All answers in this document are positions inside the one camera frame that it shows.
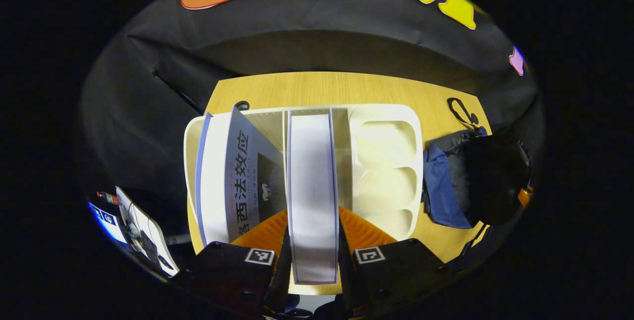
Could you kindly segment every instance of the black strap loop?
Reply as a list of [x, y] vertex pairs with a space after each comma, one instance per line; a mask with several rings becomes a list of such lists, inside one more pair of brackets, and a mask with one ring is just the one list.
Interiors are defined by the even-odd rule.
[[[462, 110], [467, 115], [467, 118], [469, 119], [469, 122], [467, 122], [464, 119], [462, 119], [462, 117], [460, 117], [458, 112], [456, 112], [456, 110], [453, 109], [453, 101], [457, 101], [458, 105], [462, 108]], [[458, 119], [458, 121], [461, 121], [464, 124], [472, 126], [474, 129], [476, 128], [475, 125], [478, 124], [477, 115], [475, 115], [474, 113], [470, 114], [468, 112], [467, 108], [465, 107], [465, 104], [463, 104], [460, 99], [457, 99], [456, 97], [451, 97], [451, 98], [447, 99], [447, 103], [449, 104], [449, 109], [451, 110], [451, 113], [453, 113], [453, 115], [455, 115], [455, 117]]]

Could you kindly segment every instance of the bag strap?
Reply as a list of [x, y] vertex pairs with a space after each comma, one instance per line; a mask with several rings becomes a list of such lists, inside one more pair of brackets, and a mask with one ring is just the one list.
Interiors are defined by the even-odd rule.
[[[453, 101], [456, 101], [458, 103], [458, 105], [462, 108], [462, 110], [464, 111], [464, 113], [467, 115], [467, 118], [469, 119], [469, 122], [465, 121], [464, 119], [462, 119], [462, 117], [460, 117], [460, 115], [458, 114], [458, 112], [456, 112], [455, 109], [453, 109]], [[451, 110], [451, 113], [453, 113], [453, 115], [455, 115], [455, 117], [458, 119], [458, 121], [461, 121], [462, 123], [471, 126], [474, 130], [476, 129], [476, 124], [478, 124], [478, 118], [477, 115], [475, 115], [474, 113], [469, 113], [467, 108], [465, 107], [465, 104], [462, 103], [462, 101], [460, 99], [457, 99], [456, 97], [451, 97], [447, 99], [447, 104], [449, 104], [449, 109]]]

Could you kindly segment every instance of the wooden table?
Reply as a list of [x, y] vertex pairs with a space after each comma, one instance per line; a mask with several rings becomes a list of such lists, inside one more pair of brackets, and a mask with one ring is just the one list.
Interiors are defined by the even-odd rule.
[[[473, 95], [410, 79], [351, 72], [284, 72], [225, 79], [218, 82], [206, 112], [231, 112], [238, 101], [248, 101], [251, 110], [331, 104], [404, 104], [418, 114], [426, 148], [432, 139], [466, 129], [449, 110], [447, 99], [450, 97], [462, 99], [467, 110], [478, 116], [480, 126], [491, 133], [480, 101]], [[422, 207], [421, 204], [412, 237], [419, 239], [443, 262], [457, 257], [482, 226], [478, 223], [473, 229], [465, 230], [437, 225]], [[199, 253], [202, 241], [189, 203], [188, 221], [194, 250]]]

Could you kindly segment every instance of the book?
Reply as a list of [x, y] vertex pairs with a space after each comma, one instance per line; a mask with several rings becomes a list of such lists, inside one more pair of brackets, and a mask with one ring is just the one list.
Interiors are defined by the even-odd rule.
[[288, 112], [287, 205], [295, 284], [336, 284], [339, 250], [332, 108]]
[[282, 153], [237, 108], [207, 113], [195, 175], [203, 246], [235, 241], [286, 204]]

